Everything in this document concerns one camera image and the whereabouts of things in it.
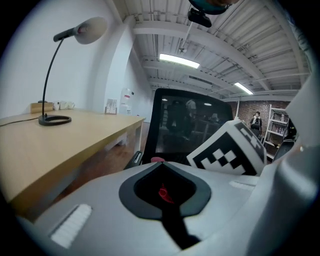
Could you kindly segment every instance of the cable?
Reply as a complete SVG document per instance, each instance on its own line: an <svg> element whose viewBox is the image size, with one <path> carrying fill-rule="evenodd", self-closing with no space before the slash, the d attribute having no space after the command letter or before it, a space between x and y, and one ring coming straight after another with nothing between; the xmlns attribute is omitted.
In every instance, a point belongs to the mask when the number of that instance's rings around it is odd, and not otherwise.
<svg viewBox="0 0 320 256"><path fill-rule="evenodd" d="M38 119L38 117L36 117L36 118L31 118L31 119L26 119L26 120L8 122L8 123L5 123L5 124L1 124L0 127L2 127L2 126L7 126L7 125L10 125L10 124L20 123L20 122L25 122L25 121L36 120L36 119Z"/></svg>

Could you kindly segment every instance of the ceiling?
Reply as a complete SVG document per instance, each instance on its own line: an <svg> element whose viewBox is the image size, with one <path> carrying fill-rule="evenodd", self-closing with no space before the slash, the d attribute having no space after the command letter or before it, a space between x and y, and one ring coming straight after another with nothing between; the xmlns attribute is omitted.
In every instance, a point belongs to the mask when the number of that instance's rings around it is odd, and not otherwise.
<svg viewBox="0 0 320 256"><path fill-rule="evenodd" d="M187 36L188 0L120 0L134 16L135 49L150 85L178 88L219 99L255 95L295 95L309 72L291 28L271 0L240 0L221 15L208 15L211 28L192 24ZM159 61L160 54L200 63L198 69Z"/></svg>

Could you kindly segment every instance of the lamp base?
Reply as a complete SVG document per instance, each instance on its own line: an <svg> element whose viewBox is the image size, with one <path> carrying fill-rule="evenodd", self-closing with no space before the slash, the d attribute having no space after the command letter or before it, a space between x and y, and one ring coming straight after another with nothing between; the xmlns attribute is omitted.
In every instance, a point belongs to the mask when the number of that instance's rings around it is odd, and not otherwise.
<svg viewBox="0 0 320 256"><path fill-rule="evenodd" d="M40 115L39 124L42 126L59 126L71 122L71 117L64 115Z"/></svg>

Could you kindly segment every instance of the shelving unit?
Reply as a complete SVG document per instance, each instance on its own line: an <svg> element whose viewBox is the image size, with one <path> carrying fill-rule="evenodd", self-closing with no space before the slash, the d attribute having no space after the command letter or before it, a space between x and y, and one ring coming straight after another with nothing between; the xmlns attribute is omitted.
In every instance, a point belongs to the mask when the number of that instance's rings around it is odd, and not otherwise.
<svg viewBox="0 0 320 256"><path fill-rule="evenodd" d="M278 149L279 148L278 144L277 143L273 143L272 141L270 141L270 135L274 134L274 135L277 135L277 136L279 136L281 138L284 136L282 133L279 133L279 132L276 132L276 131L272 130L274 124L279 126L279 127L282 127L283 129L285 129L285 127L287 126L287 122L286 121L281 121L281 120L277 120L276 119L277 115L285 115L285 117L286 117L285 119L286 120L289 118L285 109L275 108L275 107L272 107L272 105L270 105L267 131L265 133L264 140L263 140L263 145L265 147L267 147L267 145L270 145L270 146L273 146L276 149ZM268 152L268 150L267 150L266 156L268 158L272 159L272 160L275 157L272 153Z"/></svg>

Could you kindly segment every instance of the black desk lamp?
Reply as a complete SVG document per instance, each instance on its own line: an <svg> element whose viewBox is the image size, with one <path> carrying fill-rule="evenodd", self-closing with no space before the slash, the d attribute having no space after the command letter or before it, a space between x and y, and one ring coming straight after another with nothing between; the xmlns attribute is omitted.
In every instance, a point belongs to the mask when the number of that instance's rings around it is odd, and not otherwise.
<svg viewBox="0 0 320 256"><path fill-rule="evenodd" d="M71 117L63 116L63 115L47 115L45 114L45 97L46 97L46 89L49 78L49 73L51 70L51 66L55 60L57 52L64 41L64 39L69 37L75 37L75 39L82 45L88 45L98 40L107 30L107 22L104 18L94 17L90 18L87 21L81 23L79 26L63 31L59 34L56 34L53 37L53 41L60 41L58 48L56 49L53 58L51 60L48 73L46 74L46 79L44 83L43 89L43 97L42 97L42 115L39 116L39 124L42 126L58 126L71 122Z"/></svg>

